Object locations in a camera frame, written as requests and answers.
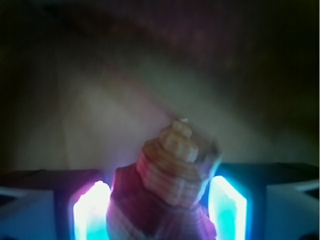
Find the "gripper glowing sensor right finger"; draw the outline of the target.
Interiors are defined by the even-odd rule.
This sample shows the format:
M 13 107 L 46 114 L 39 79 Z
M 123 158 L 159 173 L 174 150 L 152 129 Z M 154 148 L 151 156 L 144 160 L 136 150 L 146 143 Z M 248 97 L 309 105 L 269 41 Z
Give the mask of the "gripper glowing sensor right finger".
M 208 189 L 219 240 L 317 240 L 319 168 L 306 163 L 223 163 Z

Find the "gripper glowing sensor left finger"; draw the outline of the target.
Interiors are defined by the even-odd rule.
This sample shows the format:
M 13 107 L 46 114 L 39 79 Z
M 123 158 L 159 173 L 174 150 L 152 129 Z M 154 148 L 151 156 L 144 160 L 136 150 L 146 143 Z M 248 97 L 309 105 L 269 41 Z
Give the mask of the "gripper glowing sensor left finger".
M 87 170 L 25 170 L 0 177 L 2 240 L 107 240 L 111 190 Z

